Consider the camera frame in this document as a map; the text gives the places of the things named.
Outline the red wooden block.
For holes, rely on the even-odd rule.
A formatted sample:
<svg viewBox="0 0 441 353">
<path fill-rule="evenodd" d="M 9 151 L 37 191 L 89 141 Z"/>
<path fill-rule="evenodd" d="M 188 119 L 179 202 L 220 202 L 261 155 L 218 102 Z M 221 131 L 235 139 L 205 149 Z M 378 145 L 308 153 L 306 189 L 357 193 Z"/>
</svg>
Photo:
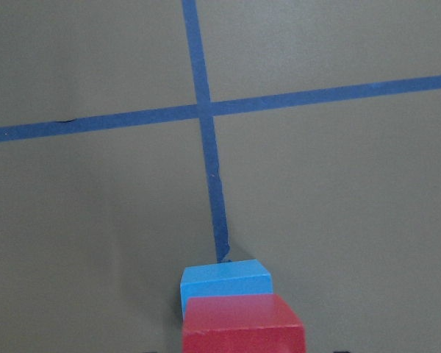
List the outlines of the red wooden block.
<svg viewBox="0 0 441 353">
<path fill-rule="evenodd" d="M 277 294 L 188 300 L 183 352 L 305 352 L 304 324 Z"/>
</svg>

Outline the blue wooden block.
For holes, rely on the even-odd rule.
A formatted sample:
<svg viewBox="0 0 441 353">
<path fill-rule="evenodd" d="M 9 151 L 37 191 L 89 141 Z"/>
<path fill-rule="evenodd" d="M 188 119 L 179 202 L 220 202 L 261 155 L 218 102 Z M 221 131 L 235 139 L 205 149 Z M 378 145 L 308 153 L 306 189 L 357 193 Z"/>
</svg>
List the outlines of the blue wooden block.
<svg viewBox="0 0 441 353">
<path fill-rule="evenodd" d="M 272 276 L 256 259 L 186 267 L 180 282 L 182 316 L 190 298 L 269 293 Z"/>
</svg>

